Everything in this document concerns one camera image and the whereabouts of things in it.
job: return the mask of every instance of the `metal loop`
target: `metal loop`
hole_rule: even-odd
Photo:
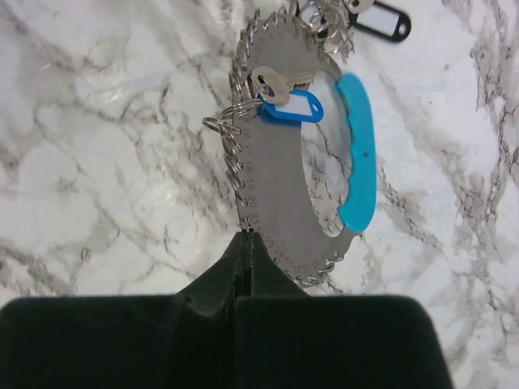
[[[311,16],[310,23],[306,23],[297,17],[298,0],[290,0],[288,9],[285,6],[280,7],[277,12],[273,12],[262,24],[261,28],[267,30],[271,27],[276,28],[280,21],[284,24],[291,23],[294,28],[294,34],[299,36],[303,34],[303,38],[310,47],[317,46],[317,53],[321,59],[332,61],[331,57],[324,49],[324,42],[334,39],[344,28],[344,21],[341,12],[337,6],[325,3],[324,0],[309,0],[307,4],[300,9],[300,13],[309,6],[315,8],[315,13]],[[239,153],[242,147],[239,144],[239,136],[242,130],[234,126],[234,120],[252,113],[258,114],[263,108],[261,99],[252,98],[251,90],[246,82],[247,75],[247,59],[251,55],[251,46],[254,44],[254,35],[258,31],[260,20],[260,10],[256,10],[254,16],[248,21],[246,27],[240,32],[240,39],[236,48],[236,55],[231,61],[231,72],[229,73],[229,86],[234,95],[234,104],[223,109],[214,118],[204,118],[202,123],[210,130],[216,131],[221,136],[221,143],[224,149],[224,160],[227,170],[226,177],[229,179],[234,189],[237,200],[243,207],[247,207],[248,203],[240,193],[245,188],[245,182],[240,178],[240,171],[243,169],[243,163],[239,159]],[[327,31],[326,36],[321,36],[321,32]],[[337,49],[339,51],[348,42],[343,41]],[[335,267],[335,263],[340,262],[343,258],[326,259],[326,268],[318,270],[318,276],[308,276],[303,279],[301,276],[294,277],[288,270],[285,274],[294,282],[304,286],[316,286],[323,282],[323,276],[328,274]]]

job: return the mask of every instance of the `white marble surface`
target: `white marble surface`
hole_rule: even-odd
[[[410,37],[390,45],[354,32],[347,60],[373,104],[377,213],[311,293],[414,297],[458,388],[512,389],[519,2],[391,3],[411,14]],[[266,15],[278,2],[255,5]],[[238,219],[220,140],[200,121],[229,104],[229,58],[253,8],[0,1],[0,306],[175,292],[219,258]],[[312,160],[324,140],[306,131],[312,172],[342,182],[334,158]]]

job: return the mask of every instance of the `metal key ring holder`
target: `metal key ring holder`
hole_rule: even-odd
[[[330,18],[334,28],[340,16]],[[324,49],[325,38],[296,15],[296,1],[260,19],[256,11],[241,31],[229,73],[233,105],[203,123],[221,135],[229,178],[243,229],[259,232],[273,261],[300,286],[322,283],[369,225],[375,211],[375,140],[370,103],[360,80],[341,73]],[[334,31],[328,31],[328,39]],[[302,168],[301,125],[265,121],[263,101],[250,82],[251,72],[269,66],[283,75],[325,71],[336,81],[351,132],[349,193],[337,213],[344,228],[337,237],[324,233],[315,215]]]

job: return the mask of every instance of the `blue plastic clip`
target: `blue plastic clip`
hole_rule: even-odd
[[[376,206],[376,154],[370,101],[361,81],[353,74],[343,75],[336,88],[346,104],[351,129],[351,174],[348,196],[337,213],[352,233],[361,233],[370,224]]]

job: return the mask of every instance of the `oval cutout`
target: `oval cutout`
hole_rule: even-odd
[[[319,224],[328,236],[336,237],[343,225],[337,207],[348,194],[347,178],[351,171],[350,129],[344,103],[335,90],[335,81],[324,71],[318,72],[309,92],[324,107],[319,123],[302,123],[302,167],[308,195]]]

